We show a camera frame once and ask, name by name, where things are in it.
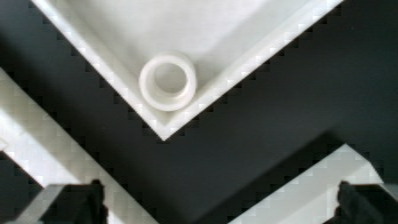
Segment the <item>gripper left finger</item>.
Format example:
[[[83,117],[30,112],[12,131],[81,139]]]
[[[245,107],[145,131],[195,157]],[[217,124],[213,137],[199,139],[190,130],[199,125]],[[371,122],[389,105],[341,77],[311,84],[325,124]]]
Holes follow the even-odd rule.
[[[94,179],[89,184],[51,184],[41,190],[12,224],[108,224],[99,180]]]

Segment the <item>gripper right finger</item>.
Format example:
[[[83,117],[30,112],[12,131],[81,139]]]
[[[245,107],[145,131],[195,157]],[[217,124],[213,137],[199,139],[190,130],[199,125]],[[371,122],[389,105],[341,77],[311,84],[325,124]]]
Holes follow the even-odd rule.
[[[398,184],[343,181],[334,216],[323,224],[398,224]]]

